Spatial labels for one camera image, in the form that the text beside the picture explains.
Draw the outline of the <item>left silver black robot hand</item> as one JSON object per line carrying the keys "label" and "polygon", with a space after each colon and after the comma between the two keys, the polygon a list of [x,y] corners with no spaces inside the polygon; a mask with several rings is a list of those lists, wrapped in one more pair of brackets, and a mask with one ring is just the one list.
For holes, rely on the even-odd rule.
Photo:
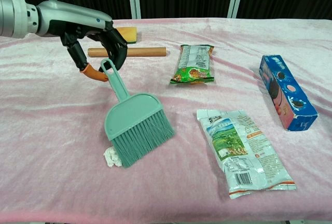
{"label": "left silver black robot hand", "polygon": [[78,41],[84,37],[100,42],[115,68],[122,67],[127,57],[127,42],[113,27],[111,16],[61,1],[44,1],[36,8],[39,20],[36,34],[40,37],[59,36],[81,73],[94,80],[108,81],[101,68],[96,70],[88,63]]}

